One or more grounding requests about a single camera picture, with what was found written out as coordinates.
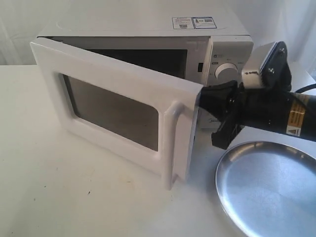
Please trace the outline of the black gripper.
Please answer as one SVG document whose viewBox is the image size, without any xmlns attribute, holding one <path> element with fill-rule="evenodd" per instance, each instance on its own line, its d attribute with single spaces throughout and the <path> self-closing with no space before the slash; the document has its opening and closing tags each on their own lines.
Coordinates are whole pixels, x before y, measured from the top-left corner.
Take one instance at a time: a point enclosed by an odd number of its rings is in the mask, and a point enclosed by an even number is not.
<svg viewBox="0 0 316 237">
<path fill-rule="evenodd" d="M 201 89 L 198 106 L 212 116 L 220 116 L 220 126 L 212 133 L 212 146 L 226 150 L 244 126 L 269 129 L 266 89 L 246 89 L 232 80 Z"/>
</svg>

